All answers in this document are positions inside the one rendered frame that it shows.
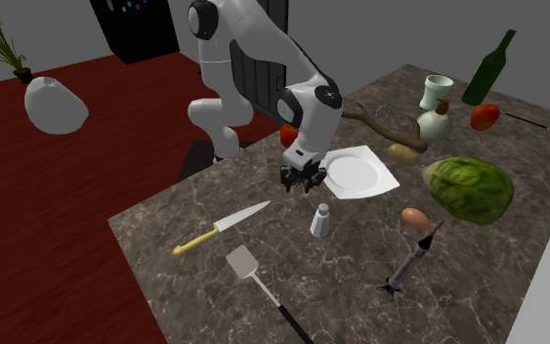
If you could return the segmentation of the pale green cup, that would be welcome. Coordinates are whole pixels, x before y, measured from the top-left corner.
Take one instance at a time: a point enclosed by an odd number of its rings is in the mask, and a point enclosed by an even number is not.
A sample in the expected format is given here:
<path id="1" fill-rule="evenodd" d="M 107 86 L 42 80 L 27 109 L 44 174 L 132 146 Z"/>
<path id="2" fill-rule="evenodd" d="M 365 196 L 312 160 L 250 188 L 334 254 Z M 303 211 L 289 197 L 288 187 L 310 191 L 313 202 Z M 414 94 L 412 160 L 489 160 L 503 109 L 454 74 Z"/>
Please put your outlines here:
<path id="1" fill-rule="evenodd" d="M 424 81 L 424 93 L 419 106 L 424 110 L 435 109 L 442 99 L 453 87 L 452 79 L 443 75 L 429 75 Z"/>

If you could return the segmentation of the green lettuce head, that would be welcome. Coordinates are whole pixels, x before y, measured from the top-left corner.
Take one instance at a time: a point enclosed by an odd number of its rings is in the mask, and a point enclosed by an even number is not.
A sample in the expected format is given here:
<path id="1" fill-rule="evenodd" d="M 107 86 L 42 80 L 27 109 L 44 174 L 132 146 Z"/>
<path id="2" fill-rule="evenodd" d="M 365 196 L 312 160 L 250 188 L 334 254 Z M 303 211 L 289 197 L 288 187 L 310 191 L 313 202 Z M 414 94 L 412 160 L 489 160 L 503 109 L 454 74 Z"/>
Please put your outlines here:
<path id="1" fill-rule="evenodd" d="M 423 170 L 421 179 L 451 216 L 479 226 L 496 222 L 515 193 L 505 171 L 471 156 L 436 161 Z"/>

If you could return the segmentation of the yellow handled kitchen knife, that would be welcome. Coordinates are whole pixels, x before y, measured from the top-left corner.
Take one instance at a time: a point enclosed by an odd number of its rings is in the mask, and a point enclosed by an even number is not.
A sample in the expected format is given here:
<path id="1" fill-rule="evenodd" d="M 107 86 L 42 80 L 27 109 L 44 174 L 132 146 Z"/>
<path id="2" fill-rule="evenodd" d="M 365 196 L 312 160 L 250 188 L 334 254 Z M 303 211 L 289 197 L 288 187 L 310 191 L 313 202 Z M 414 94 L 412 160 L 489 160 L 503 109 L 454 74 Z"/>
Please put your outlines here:
<path id="1" fill-rule="evenodd" d="M 215 236 L 216 234 L 223 232 L 227 230 L 228 228 L 236 225 L 239 222 L 242 222 L 243 220 L 251 217 L 253 214 L 259 212 L 266 206 L 268 206 L 271 202 L 269 200 L 263 201 L 257 204 L 254 204 L 252 206 L 246 207 L 242 210 L 239 210 L 235 212 L 234 214 L 231 214 L 225 218 L 222 218 L 216 222 L 213 223 L 213 229 L 201 236 L 198 236 L 189 242 L 183 244 L 183 245 L 177 245 L 173 250 L 172 254 L 175 256 L 184 254 L 188 250 L 197 247 L 198 245 L 202 244 L 205 240 Z"/>

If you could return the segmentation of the white salt shaker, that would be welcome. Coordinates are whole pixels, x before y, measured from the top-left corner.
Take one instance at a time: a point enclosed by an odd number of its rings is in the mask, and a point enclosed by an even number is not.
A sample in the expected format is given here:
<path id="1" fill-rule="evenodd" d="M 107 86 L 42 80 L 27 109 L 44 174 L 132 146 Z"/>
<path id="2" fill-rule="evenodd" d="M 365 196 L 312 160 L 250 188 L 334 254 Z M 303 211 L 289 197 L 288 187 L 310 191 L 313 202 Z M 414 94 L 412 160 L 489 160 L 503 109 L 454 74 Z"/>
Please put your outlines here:
<path id="1" fill-rule="evenodd" d="M 321 203 L 316 210 L 310 226 L 310 232 L 314 237 L 325 237 L 329 231 L 329 207 Z"/>

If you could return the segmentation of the potted green plant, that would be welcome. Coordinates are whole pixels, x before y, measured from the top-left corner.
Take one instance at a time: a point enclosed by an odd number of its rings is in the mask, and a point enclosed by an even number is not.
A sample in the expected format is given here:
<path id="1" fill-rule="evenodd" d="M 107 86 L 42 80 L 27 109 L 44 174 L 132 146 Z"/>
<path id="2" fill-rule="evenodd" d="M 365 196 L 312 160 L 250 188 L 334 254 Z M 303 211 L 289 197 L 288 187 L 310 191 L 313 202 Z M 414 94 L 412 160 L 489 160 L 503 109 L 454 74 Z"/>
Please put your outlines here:
<path id="1" fill-rule="evenodd" d="M 27 61 L 25 55 L 19 54 L 16 49 L 15 39 L 10 40 L 5 36 L 0 21 L 0 64 L 4 63 L 13 69 L 13 74 L 24 85 L 28 85 L 34 76 L 29 67 L 24 64 Z"/>

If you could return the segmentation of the brown egg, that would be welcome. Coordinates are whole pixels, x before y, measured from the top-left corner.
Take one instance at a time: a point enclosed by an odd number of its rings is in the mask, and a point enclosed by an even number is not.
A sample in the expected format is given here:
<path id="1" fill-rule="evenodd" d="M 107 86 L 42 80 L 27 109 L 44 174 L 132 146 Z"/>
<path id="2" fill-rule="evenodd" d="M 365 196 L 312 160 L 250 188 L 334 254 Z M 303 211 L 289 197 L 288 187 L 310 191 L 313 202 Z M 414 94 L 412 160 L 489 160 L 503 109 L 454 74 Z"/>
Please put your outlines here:
<path id="1" fill-rule="evenodd" d="M 418 209 L 405 208 L 402 211 L 403 221 L 412 229 L 417 231 L 428 231 L 431 229 L 431 221 Z"/>

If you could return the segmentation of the dark green glass bottle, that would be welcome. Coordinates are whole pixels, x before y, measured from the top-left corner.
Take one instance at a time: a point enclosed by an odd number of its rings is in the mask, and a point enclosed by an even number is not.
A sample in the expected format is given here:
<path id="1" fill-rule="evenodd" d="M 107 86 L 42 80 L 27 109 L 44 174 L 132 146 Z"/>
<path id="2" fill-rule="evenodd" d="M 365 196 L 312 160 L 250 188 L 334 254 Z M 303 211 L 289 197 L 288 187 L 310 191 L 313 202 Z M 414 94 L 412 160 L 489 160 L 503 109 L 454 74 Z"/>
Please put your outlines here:
<path id="1" fill-rule="evenodd" d="M 516 33 L 515 29 L 508 29 L 499 45 L 483 58 L 461 97 L 464 104 L 476 107 L 483 103 L 487 93 L 506 65 L 506 50 Z"/>

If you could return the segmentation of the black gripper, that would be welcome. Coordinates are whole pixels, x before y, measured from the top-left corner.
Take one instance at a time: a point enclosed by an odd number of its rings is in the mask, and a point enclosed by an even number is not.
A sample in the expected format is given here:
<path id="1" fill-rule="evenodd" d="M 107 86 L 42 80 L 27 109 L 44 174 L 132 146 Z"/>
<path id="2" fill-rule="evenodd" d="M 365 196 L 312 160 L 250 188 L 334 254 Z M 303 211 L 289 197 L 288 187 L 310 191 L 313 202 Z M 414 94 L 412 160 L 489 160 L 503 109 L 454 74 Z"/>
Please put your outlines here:
<path id="1" fill-rule="evenodd" d="M 300 180 L 306 180 L 304 191 L 307 194 L 311 188 L 319 186 L 326 176 L 326 169 L 320 167 L 319 162 L 309 161 L 302 169 L 297 169 L 291 164 L 280 165 L 280 180 L 288 193 Z"/>

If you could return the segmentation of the brown antler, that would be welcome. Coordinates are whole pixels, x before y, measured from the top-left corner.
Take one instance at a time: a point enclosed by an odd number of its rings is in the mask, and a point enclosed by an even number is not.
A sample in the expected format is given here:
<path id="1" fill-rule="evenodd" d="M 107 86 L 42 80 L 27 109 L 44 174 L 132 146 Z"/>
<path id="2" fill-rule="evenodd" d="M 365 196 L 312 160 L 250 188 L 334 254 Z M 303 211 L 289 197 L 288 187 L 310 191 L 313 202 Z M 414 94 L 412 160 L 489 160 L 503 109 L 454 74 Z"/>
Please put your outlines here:
<path id="1" fill-rule="evenodd" d="M 342 117 L 360 121 L 387 140 L 408 147 L 414 151 L 417 151 L 418 153 L 424 153 L 428 150 L 428 144 L 426 142 L 423 142 L 420 138 L 420 125 L 415 118 L 409 115 L 406 117 L 412 125 L 412 132 L 409 135 L 405 136 L 399 133 L 392 132 L 380 125 L 374 118 L 372 118 L 368 114 L 367 109 L 363 104 L 356 102 L 356 105 L 360 108 L 359 112 L 352 113 L 343 111 Z"/>

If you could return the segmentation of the white square plate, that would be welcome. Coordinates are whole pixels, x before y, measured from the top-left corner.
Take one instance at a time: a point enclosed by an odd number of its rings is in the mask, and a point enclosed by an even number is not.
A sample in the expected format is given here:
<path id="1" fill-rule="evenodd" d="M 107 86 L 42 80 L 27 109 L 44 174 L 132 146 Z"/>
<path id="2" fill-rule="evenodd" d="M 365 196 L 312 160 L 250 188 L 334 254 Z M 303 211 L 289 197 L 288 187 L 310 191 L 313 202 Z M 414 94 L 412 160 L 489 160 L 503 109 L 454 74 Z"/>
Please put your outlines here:
<path id="1" fill-rule="evenodd" d="M 338 199 L 373 197 L 400 185 L 368 146 L 331 150 L 319 166 L 326 170 L 324 182 Z"/>

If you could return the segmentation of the grey toy rocket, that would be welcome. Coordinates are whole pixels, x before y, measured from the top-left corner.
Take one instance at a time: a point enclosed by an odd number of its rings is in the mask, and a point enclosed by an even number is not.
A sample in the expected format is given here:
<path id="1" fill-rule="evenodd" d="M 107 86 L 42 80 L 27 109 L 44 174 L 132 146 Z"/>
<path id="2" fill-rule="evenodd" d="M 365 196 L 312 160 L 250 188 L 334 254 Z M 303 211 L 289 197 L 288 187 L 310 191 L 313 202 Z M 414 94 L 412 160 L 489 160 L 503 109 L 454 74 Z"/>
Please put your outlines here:
<path id="1" fill-rule="evenodd" d="M 384 289 L 389 294 L 391 300 L 395 299 L 396 292 L 402 291 L 402 282 L 414 270 L 421 258 L 429 251 L 435 233 L 442 227 L 443 224 L 444 220 L 441 220 L 428 235 L 420 239 L 412 251 L 404 258 L 396 271 L 390 277 L 386 278 L 384 284 L 379 286 L 380 289 Z"/>

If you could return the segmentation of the thin black stick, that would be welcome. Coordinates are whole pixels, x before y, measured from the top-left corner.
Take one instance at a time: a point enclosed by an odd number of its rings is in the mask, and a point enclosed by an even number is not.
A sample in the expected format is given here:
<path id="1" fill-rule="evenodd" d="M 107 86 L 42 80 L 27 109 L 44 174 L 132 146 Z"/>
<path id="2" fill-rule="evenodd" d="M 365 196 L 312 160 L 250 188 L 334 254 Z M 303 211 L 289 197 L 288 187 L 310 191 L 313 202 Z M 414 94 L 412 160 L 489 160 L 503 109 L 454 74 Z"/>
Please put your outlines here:
<path id="1" fill-rule="evenodd" d="M 546 130 L 549 129 L 549 127 L 546 126 L 546 125 L 537 123 L 537 122 L 535 122 L 535 121 L 532 121 L 532 120 L 530 120 L 530 119 L 521 117 L 521 116 L 516 115 L 516 114 L 513 114 L 513 113 L 511 113 L 511 112 L 504 112 L 504 114 L 507 115 L 507 116 L 510 116 L 510 117 L 512 117 L 512 118 L 515 118 L 515 119 L 517 119 L 517 120 L 523 121 L 523 122 L 525 122 L 525 123 L 528 123 L 528 124 L 537 126 L 537 127 L 539 127 L 539 128 L 543 128 L 543 129 L 546 129 Z"/>

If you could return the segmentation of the brown potato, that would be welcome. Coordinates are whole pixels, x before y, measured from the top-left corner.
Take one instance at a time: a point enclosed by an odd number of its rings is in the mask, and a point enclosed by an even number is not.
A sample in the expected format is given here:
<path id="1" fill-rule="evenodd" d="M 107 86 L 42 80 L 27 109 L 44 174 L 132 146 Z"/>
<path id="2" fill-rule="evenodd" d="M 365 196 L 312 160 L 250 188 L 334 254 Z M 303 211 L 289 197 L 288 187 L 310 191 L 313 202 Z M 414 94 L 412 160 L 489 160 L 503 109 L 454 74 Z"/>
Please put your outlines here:
<path id="1" fill-rule="evenodd" d="M 396 163 L 404 166 L 413 166 L 419 160 L 419 155 L 414 150 L 400 144 L 389 146 L 387 154 Z"/>

